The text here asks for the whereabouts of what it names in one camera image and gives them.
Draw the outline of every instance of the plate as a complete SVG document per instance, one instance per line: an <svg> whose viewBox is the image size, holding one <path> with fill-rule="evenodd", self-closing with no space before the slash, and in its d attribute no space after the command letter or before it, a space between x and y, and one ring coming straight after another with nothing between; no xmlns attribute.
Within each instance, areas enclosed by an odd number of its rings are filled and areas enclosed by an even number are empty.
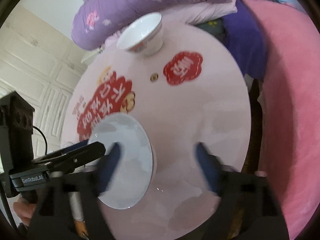
<svg viewBox="0 0 320 240"><path fill-rule="evenodd" d="M109 152L121 145L121 159L107 191L99 199L114 209L127 209L145 195L153 173L153 153L148 136L137 120L127 114L106 116L93 129L89 143L103 143Z"/></svg>

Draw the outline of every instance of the pink tabletop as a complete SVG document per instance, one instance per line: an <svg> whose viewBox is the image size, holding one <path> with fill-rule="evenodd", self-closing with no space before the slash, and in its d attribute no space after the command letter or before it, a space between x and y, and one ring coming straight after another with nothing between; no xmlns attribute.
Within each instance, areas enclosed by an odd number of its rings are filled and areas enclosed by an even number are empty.
<svg viewBox="0 0 320 240"><path fill-rule="evenodd" d="M215 211L195 160L196 142L241 170L250 138L247 87L227 49L189 25L164 24L164 46L140 57L108 47L88 67L71 101L62 146L90 136L106 115L124 112L145 129L156 174L140 202L127 210L101 208L118 240L173 240Z"/></svg>

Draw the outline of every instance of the purple cloth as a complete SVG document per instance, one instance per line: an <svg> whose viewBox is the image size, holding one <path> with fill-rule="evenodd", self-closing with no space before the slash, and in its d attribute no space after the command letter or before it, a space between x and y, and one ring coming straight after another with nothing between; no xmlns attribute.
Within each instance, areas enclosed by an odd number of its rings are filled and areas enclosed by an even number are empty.
<svg viewBox="0 0 320 240"><path fill-rule="evenodd" d="M74 18L72 39L79 47L93 50L144 14L203 1L222 3L226 0L87 0Z"/></svg>
<svg viewBox="0 0 320 240"><path fill-rule="evenodd" d="M236 0L237 13L224 17L227 32L225 46L233 55L243 75L263 80L267 67L267 49L258 24L248 8Z"/></svg>

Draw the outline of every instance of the pink bedding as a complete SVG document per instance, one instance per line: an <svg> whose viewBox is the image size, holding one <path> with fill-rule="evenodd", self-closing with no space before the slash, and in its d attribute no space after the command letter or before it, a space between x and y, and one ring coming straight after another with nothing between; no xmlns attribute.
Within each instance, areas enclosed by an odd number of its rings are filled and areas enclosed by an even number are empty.
<svg viewBox="0 0 320 240"><path fill-rule="evenodd" d="M320 35L294 8L267 0L243 2L260 23L268 48L260 168L294 239L320 201Z"/></svg>

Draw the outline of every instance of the white cabinet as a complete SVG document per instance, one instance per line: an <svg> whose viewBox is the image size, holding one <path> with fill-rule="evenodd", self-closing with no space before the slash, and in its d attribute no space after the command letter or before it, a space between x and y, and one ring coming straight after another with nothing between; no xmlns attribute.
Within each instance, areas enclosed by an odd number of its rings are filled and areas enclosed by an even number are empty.
<svg viewBox="0 0 320 240"><path fill-rule="evenodd" d="M33 123L48 149L60 148L64 117L73 90L87 65L86 51L49 24L17 5L0 29L0 96L16 90L35 108ZM34 130L36 156L45 144Z"/></svg>

